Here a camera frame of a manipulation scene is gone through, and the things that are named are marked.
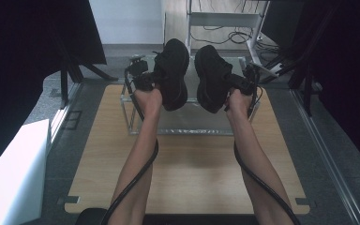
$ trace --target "black shoe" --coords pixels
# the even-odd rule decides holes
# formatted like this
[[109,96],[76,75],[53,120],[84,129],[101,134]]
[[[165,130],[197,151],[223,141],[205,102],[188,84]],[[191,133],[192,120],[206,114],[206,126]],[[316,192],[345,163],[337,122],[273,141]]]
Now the black shoe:
[[197,99],[204,109],[217,113],[231,88],[225,78],[232,74],[233,65],[221,58],[212,45],[207,45],[195,54],[195,68],[200,78]]
[[188,92],[184,76],[188,64],[188,50],[178,39],[170,39],[163,52],[155,57],[154,73],[155,77],[158,77],[162,105],[166,111],[175,111],[187,102]]

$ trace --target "gray floor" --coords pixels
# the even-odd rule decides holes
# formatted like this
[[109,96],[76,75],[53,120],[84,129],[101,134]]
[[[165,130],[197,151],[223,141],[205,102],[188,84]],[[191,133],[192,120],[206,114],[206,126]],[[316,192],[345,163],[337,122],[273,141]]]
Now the gray floor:
[[[157,46],[141,46],[139,53],[151,54],[151,51],[160,51],[160,49],[157,49]],[[137,47],[134,46],[128,52],[126,48],[110,46],[106,48],[108,66],[100,68],[113,76],[122,76],[128,64],[128,57],[134,53],[137,53]],[[221,53],[222,56],[239,54],[239,52]],[[82,72],[85,78],[71,109],[72,113],[61,128],[48,155],[42,218],[27,224],[74,224],[77,219],[78,215],[65,212],[64,202],[67,200],[69,188],[104,88],[111,83],[102,80],[85,68]],[[49,79],[54,80],[56,78],[54,76],[57,75],[52,75]],[[287,87],[288,79],[289,76],[285,75],[265,85],[264,88],[272,102],[294,166],[306,192],[307,203],[311,207],[310,213],[299,219],[302,224],[353,224]],[[45,84],[46,93],[44,92],[40,105],[36,106],[27,122],[43,119],[44,116],[50,118],[51,113],[47,111],[54,112],[56,109],[56,105],[50,104],[46,107],[42,101],[49,98],[53,101],[59,99],[57,95],[59,89],[52,92],[53,89],[57,89],[57,81],[47,80]],[[312,97],[311,110],[318,130],[360,206],[360,154],[358,150],[326,111],[317,96]]]

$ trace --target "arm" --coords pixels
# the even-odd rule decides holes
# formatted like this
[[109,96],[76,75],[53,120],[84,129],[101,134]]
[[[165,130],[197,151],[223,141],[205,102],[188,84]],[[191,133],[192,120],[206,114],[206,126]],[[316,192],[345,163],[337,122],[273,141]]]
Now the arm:
[[[227,117],[232,126],[239,155],[257,176],[290,205],[285,188],[270,160],[260,147],[253,127],[248,121],[247,109],[250,103],[251,97],[242,95],[237,89],[232,90],[232,94],[226,103],[230,105]],[[243,170],[242,176],[253,204],[254,213],[260,224],[293,224],[277,201]]]
[[[134,94],[144,113],[144,121],[139,136],[133,144],[127,161],[119,174],[112,202],[152,156],[157,139],[159,112],[162,105],[162,96],[159,90],[155,88],[149,93],[136,90]],[[118,205],[109,220],[109,224],[130,225],[143,223],[152,172],[153,168],[151,166]]]

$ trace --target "white wall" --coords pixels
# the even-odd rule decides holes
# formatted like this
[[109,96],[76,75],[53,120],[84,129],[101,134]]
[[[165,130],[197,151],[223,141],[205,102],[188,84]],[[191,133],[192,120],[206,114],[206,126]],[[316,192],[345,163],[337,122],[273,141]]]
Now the white wall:
[[102,44],[162,44],[162,0],[89,0]]

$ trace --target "wooden platform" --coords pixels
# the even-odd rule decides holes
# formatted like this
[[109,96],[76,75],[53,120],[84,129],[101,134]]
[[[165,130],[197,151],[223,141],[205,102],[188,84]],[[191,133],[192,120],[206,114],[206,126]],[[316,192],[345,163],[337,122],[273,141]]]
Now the wooden platform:
[[[69,213],[108,208],[118,175],[135,141],[128,135],[120,105],[122,85],[109,85],[83,151],[66,203]],[[309,212],[306,198],[270,101],[264,93],[253,126],[290,196],[295,214]],[[253,214],[241,170],[233,155],[233,137],[159,135],[159,154],[148,198],[148,214]]]

